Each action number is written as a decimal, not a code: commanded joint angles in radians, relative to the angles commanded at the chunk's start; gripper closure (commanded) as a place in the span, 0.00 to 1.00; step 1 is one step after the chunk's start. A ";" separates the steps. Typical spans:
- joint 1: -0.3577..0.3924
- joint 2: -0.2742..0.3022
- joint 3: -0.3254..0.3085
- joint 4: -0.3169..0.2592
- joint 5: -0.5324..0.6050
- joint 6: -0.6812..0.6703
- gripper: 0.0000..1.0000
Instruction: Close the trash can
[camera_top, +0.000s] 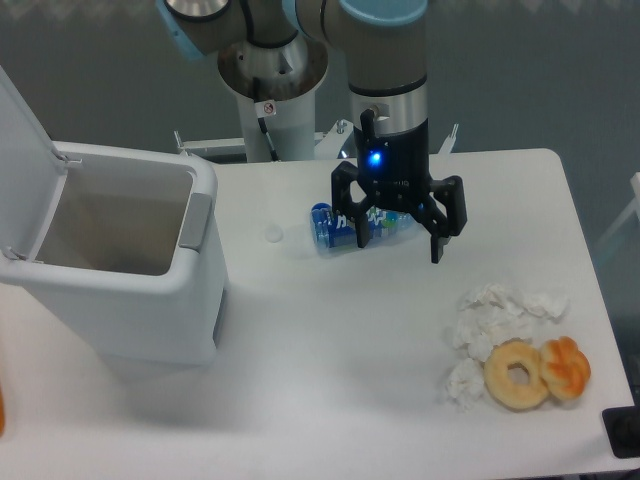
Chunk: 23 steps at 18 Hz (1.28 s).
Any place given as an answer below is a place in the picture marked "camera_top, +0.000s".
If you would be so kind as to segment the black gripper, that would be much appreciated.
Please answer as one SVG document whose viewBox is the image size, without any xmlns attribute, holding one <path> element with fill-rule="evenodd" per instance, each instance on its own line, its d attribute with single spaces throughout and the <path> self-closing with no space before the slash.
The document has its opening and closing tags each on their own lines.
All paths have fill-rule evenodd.
<svg viewBox="0 0 640 480">
<path fill-rule="evenodd" d="M 355 131 L 357 164 L 344 160 L 331 173 L 333 212 L 353 224 L 359 248 L 371 240 L 371 207 L 409 213 L 429 232 L 431 262 L 438 264 L 444 247 L 467 222 L 462 178 L 431 179 L 427 121 L 402 133 L 382 134 L 369 108 L 361 113 L 360 123 Z M 351 192 L 353 183 L 364 192 L 358 202 Z"/>
</svg>

